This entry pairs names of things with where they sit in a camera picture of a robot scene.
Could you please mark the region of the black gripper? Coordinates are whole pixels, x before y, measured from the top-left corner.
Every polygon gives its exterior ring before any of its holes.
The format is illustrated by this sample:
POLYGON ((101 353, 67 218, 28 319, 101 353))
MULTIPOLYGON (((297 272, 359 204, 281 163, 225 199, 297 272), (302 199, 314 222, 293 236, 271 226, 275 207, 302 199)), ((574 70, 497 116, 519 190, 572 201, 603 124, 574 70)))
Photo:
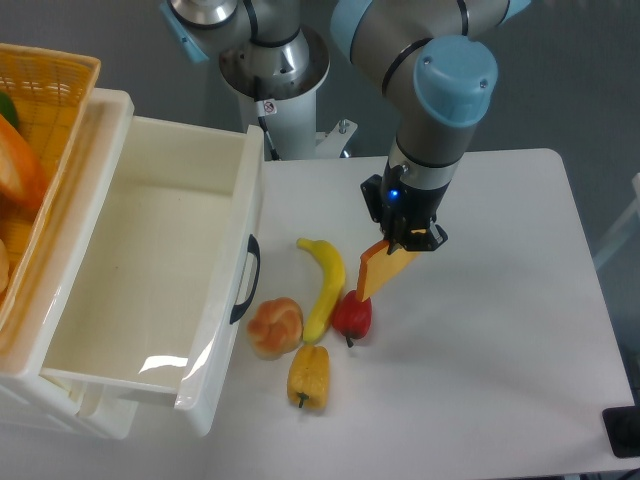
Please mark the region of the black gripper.
POLYGON ((437 224, 437 210, 457 167, 458 162, 429 167, 403 154, 389 156, 381 187, 381 231, 387 254, 400 247, 400 240, 410 252, 433 252, 448 240, 437 224))

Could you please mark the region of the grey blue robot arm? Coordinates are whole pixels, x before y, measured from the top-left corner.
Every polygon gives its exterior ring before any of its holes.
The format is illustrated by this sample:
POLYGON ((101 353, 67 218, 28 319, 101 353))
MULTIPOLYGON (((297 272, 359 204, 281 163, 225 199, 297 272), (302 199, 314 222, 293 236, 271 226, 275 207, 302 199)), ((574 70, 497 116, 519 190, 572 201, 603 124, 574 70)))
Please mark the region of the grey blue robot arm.
MULTIPOLYGON (((400 113, 382 174, 361 187, 390 250, 433 251, 447 239, 437 210, 485 116, 497 62, 476 37, 523 1, 340 1, 330 22, 343 56, 400 113)), ((322 37, 297 1, 165 1, 188 56, 214 60, 270 160, 317 149, 315 93, 329 70, 322 37)))

